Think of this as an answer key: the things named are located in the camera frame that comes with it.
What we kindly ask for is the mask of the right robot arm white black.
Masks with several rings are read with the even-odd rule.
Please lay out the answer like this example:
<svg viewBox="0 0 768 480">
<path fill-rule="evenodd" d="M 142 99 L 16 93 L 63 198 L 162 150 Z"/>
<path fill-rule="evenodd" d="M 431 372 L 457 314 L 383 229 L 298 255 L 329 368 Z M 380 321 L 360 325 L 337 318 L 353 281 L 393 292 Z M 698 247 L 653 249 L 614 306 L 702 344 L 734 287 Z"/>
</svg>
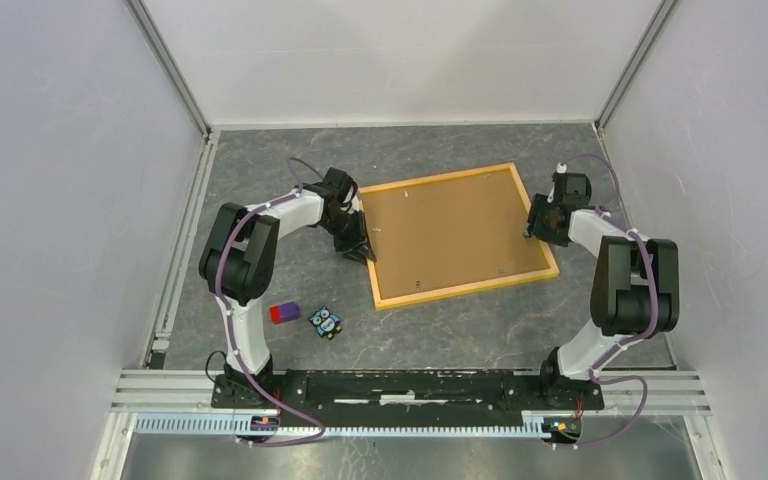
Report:
<svg viewBox="0 0 768 480">
<path fill-rule="evenodd" d="M 537 392 L 553 409 L 596 406 L 598 375 L 629 347 L 675 328 L 680 310 L 678 246 L 616 224 L 591 205 L 583 173 L 552 176 L 536 194 L 525 234 L 549 245 L 577 244 L 596 259 L 589 321 L 541 364 Z"/>
</svg>

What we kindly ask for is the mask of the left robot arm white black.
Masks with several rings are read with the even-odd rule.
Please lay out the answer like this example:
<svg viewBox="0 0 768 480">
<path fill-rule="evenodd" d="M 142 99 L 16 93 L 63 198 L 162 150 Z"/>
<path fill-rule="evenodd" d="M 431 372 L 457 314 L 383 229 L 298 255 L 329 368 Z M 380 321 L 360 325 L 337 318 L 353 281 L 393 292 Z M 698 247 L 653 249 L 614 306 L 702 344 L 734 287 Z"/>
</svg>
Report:
<svg viewBox="0 0 768 480">
<path fill-rule="evenodd" d="M 357 182 L 330 168 L 320 181 L 301 183 L 275 199 L 220 207 L 200 257 L 199 275 L 223 314 L 225 376 L 236 382 L 235 392 L 248 406 L 262 407 L 274 394 L 261 297 L 272 281 L 279 241 L 302 228 L 320 227 L 332 236 L 342 257 L 374 262 L 358 196 Z"/>
</svg>

